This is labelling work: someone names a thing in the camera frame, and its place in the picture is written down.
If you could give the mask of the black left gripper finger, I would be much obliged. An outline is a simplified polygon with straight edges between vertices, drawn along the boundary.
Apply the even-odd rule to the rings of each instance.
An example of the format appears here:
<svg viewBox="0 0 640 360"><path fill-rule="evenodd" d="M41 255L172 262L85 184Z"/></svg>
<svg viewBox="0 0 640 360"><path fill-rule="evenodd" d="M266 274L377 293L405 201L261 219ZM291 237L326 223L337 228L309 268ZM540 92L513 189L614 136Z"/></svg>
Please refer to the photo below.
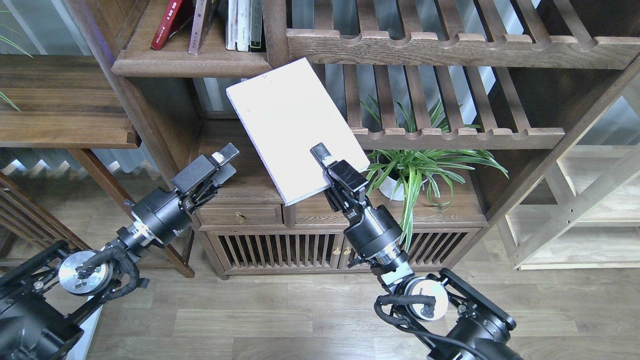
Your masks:
<svg viewBox="0 0 640 360"><path fill-rule="evenodd" d="M225 164L228 164L233 158L237 157L239 153L240 151L231 142L229 142L219 151L214 152L211 155L211 158L218 164L218 166L224 166Z"/></svg>
<svg viewBox="0 0 640 360"><path fill-rule="evenodd" d="M212 175L212 184L215 187L221 187L229 178L233 177L236 172L232 164L224 164Z"/></svg>

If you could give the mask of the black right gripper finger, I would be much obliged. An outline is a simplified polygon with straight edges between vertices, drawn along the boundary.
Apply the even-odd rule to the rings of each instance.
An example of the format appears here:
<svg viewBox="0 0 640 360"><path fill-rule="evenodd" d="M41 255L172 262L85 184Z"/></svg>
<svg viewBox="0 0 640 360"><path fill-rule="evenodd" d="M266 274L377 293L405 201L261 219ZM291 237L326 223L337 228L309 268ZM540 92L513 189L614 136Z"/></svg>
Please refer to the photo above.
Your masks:
<svg viewBox="0 0 640 360"><path fill-rule="evenodd" d="M316 159L322 168L329 168L335 161L333 155L327 150L324 143L320 142L310 149L311 155Z"/></svg>

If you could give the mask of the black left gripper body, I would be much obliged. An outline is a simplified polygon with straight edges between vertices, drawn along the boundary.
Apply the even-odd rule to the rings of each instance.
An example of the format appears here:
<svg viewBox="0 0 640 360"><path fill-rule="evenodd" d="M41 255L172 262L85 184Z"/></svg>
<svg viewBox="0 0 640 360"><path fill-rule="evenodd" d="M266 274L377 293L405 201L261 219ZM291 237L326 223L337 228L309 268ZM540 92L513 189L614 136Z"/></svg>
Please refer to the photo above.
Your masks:
<svg viewBox="0 0 640 360"><path fill-rule="evenodd" d="M201 154L171 179L181 210L192 214L217 194L220 185L214 185L213 178L221 168L215 158Z"/></svg>

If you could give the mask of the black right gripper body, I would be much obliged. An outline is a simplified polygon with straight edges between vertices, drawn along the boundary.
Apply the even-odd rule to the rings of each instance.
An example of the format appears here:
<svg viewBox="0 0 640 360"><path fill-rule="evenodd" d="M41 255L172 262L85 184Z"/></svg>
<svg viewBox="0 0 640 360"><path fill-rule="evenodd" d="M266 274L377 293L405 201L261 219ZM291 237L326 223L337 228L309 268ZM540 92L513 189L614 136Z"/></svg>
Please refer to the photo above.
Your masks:
<svg viewBox="0 0 640 360"><path fill-rule="evenodd" d="M324 194L334 212L362 215L363 210L371 205L365 196L368 180L349 162L334 161L323 166L323 173L329 180Z"/></svg>

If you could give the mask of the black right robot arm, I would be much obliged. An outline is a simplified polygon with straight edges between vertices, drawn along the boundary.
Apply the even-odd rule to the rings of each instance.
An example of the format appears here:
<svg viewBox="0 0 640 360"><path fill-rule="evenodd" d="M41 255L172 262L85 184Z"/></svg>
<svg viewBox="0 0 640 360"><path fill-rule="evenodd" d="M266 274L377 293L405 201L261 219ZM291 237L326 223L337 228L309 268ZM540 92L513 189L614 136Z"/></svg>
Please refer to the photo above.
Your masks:
<svg viewBox="0 0 640 360"><path fill-rule="evenodd" d="M519 360L508 345L514 319L450 269L417 276L397 240L402 230L387 210L373 207L368 181L346 161L335 161L325 145L311 148L329 188L325 196L349 221L344 231L356 253L386 290L374 303L375 314L394 328L416 335L430 360Z"/></svg>

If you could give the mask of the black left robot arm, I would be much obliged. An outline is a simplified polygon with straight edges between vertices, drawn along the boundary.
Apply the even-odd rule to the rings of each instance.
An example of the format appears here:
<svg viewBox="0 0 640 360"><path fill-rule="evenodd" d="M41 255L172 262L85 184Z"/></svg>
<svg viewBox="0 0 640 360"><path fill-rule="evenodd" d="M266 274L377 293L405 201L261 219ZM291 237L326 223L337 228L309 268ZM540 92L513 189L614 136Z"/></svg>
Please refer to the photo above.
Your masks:
<svg viewBox="0 0 640 360"><path fill-rule="evenodd" d="M131 205L133 223L101 250L71 250L62 240L0 281L3 360L59 360L81 339L82 323L103 304L144 289L137 262L151 246L164 248L191 225L191 214L236 173L231 143L202 154L172 179Z"/></svg>

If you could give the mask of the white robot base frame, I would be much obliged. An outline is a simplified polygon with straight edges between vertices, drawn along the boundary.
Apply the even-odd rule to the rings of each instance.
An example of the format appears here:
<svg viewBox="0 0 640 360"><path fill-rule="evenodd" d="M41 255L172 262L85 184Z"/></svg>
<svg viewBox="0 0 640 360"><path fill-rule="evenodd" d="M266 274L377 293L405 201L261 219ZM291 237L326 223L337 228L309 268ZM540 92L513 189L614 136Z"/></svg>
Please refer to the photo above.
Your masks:
<svg viewBox="0 0 640 360"><path fill-rule="evenodd" d="M96 328L98 327L102 309L103 306L101 305L97 308L96 312L81 324L80 328L83 330L82 337L69 352L67 360L86 360Z"/></svg>

